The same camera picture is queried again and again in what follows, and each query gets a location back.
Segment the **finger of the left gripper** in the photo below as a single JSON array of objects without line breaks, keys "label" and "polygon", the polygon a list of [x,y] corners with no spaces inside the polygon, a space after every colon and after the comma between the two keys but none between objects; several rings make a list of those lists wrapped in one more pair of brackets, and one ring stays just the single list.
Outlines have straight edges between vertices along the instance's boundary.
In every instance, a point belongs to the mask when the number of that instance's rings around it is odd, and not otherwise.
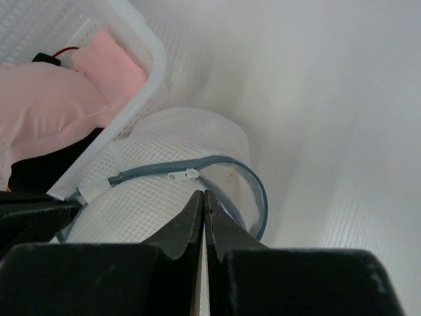
[{"label": "finger of the left gripper", "polygon": [[81,208],[47,194],[1,192],[1,257],[19,244],[50,241]]}]

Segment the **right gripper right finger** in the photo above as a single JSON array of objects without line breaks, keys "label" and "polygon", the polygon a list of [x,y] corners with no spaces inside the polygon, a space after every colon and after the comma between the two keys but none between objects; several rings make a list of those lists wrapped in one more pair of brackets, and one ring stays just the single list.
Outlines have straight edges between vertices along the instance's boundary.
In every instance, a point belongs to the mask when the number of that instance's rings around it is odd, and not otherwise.
[{"label": "right gripper right finger", "polygon": [[271,249],[204,194],[211,315],[402,315],[384,266],[353,249]]}]

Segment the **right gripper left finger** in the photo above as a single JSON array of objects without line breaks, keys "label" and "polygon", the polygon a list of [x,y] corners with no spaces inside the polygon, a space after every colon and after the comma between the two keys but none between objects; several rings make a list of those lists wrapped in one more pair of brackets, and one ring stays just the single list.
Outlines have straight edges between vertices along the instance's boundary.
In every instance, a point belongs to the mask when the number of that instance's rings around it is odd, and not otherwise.
[{"label": "right gripper left finger", "polygon": [[2,315],[198,315],[204,194],[137,244],[26,243],[1,261]]}]

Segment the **round mesh laundry bag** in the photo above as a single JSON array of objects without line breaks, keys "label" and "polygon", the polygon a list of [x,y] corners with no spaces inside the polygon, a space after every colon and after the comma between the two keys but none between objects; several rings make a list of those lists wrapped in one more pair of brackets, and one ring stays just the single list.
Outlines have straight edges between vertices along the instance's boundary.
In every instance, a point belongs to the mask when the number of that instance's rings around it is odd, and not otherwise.
[{"label": "round mesh laundry bag", "polygon": [[58,239],[141,242],[173,219],[194,192],[205,190],[214,192],[241,228],[261,239],[268,198],[249,164],[249,143],[235,122],[203,109],[159,111],[51,190],[82,205]]}]

